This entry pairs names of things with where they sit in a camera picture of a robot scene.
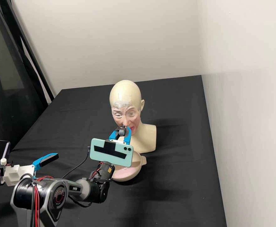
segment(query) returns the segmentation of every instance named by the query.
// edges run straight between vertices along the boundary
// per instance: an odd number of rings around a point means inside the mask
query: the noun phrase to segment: table
[[[58,226],[226,226],[201,76],[137,82],[143,123],[157,126],[157,148],[128,182],[112,182],[107,200],[82,208],[68,200]],[[62,90],[15,146],[10,160],[29,165],[48,153],[59,159],[38,176],[62,177],[86,156],[92,138],[107,139],[112,85]],[[88,177],[88,160],[67,176]],[[17,226],[13,187],[0,186],[0,226]]]

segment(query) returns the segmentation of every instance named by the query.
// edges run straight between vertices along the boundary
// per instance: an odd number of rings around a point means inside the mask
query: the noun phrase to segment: motor
[[[49,177],[37,180],[21,178],[14,187],[10,201],[18,226],[56,226],[67,198],[83,207],[104,202],[114,171],[113,164],[101,161],[89,178],[76,182]],[[90,203],[83,205],[78,201]]]

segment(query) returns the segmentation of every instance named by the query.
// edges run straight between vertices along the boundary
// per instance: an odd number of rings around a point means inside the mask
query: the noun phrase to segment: black cylinder
[[[31,209],[32,204],[32,195],[33,195],[33,186],[32,186],[31,178],[24,178],[17,186],[15,196],[13,202],[15,206],[24,209]],[[46,197],[46,191],[48,188],[48,184],[45,182],[38,182],[38,184],[42,185],[41,188],[37,188],[39,192],[39,205],[43,206],[44,199]]]

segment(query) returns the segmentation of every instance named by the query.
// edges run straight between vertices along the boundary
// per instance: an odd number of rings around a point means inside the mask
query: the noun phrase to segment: mannequin face
[[[140,111],[134,105],[113,105],[112,115],[119,127],[123,125],[129,127],[132,135],[135,134],[140,123]]]
[[[132,135],[137,132],[140,114],[144,107],[138,86],[130,80],[116,83],[110,91],[110,105],[116,124],[130,127]]]

